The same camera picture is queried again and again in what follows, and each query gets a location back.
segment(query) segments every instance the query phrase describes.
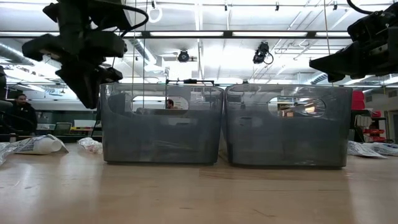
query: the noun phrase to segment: gray bin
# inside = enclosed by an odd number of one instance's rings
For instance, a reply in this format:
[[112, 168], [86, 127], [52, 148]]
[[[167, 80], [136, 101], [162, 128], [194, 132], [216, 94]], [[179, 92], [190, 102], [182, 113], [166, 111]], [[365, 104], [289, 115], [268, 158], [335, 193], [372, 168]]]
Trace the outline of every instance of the gray bin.
[[231, 163], [346, 165], [351, 88], [245, 84], [225, 93], [223, 132]]
[[[142, 102], [135, 100], [137, 96], [161, 96], [164, 100]], [[188, 109], [162, 109], [166, 96], [181, 99]], [[102, 85], [104, 160], [215, 163], [223, 98], [223, 89], [212, 86]]]

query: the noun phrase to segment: plastic bag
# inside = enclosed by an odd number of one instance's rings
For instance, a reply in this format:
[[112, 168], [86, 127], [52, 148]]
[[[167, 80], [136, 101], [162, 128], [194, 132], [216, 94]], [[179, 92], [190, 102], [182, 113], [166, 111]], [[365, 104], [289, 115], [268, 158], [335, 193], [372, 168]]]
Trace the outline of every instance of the plastic bag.
[[13, 143], [1, 142], [0, 166], [6, 161], [7, 156], [13, 153], [46, 155], [61, 150], [63, 146], [61, 140], [51, 135], [28, 138]]
[[361, 144], [353, 141], [348, 141], [348, 155], [387, 159], [387, 157], [373, 151], [373, 149], [371, 149], [367, 144]]
[[387, 144], [387, 143], [366, 143], [368, 147], [373, 149], [373, 151], [379, 153], [383, 156], [398, 156], [398, 145]]
[[92, 138], [83, 138], [77, 142], [84, 150], [92, 154], [102, 154], [102, 143]]

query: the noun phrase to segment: wooden table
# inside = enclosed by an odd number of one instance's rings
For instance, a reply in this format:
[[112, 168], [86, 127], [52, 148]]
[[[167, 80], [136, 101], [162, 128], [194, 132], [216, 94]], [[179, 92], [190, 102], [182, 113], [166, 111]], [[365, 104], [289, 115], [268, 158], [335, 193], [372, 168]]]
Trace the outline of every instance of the wooden table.
[[102, 155], [11, 155], [0, 223], [397, 223], [398, 158], [343, 170], [111, 166]]

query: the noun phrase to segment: ceiling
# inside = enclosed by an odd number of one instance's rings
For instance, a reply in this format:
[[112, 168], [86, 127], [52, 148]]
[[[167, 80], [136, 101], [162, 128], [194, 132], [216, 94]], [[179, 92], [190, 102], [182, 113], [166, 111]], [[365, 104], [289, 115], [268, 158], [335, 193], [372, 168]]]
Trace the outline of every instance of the ceiling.
[[[41, 10], [48, 3], [46, 0], [0, 0], [0, 36], [1, 32], [13, 31], [23, 34], [27, 31], [58, 31], [57, 24], [51, 21]], [[325, 12], [323, 0], [278, 0], [279, 10], [275, 10], [275, 0], [167, 0], [156, 1], [162, 10], [158, 22], [148, 22], [137, 31], [162, 30], [325, 30]], [[326, 18], [328, 30], [345, 31], [363, 14], [350, 9], [345, 0], [336, 1], [338, 7], [333, 10], [333, 0], [326, 0]], [[365, 10], [383, 10], [393, 1], [357, 0], [357, 6]], [[136, 6], [150, 12], [156, 19], [159, 11], [152, 10], [151, 1], [127, 0], [130, 6]], [[132, 21], [142, 20], [129, 12]], [[21, 52], [22, 39], [0, 38], [0, 47]], [[156, 61], [146, 63], [140, 52], [134, 47], [134, 41], [140, 41]], [[274, 63], [255, 65], [252, 62], [254, 51], [261, 41], [267, 41], [274, 54]], [[247, 79], [251, 83], [272, 84], [309, 84], [322, 73], [310, 68], [308, 61], [334, 53], [351, 43], [348, 39], [312, 40], [312, 39], [145, 39], [126, 40], [128, 51], [124, 58], [108, 58], [107, 64], [120, 70], [124, 82], [164, 82], [165, 72], [169, 78], [202, 78], [218, 83], [239, 83]], [[179, 63], [176, 55], [181, 50], [188, 50], [192, 62]], [[62, 82], [54, 74], [60, 65], [52, 60], [34, 62], [12, 60], [0, 53], [0, 64], [15, 70], [14, 74], [37, 77], [22, 82], [36, 83]], [[9, 82], [18, 81], [18, 75], [9, 77]], [[384, 81], [394, 84], [394, 76], [367, 77], [352, 81], [349, 78], [338, 82], [339, 85], [378, 85]], [[329, 84], [327, 79], [317, 84]]]

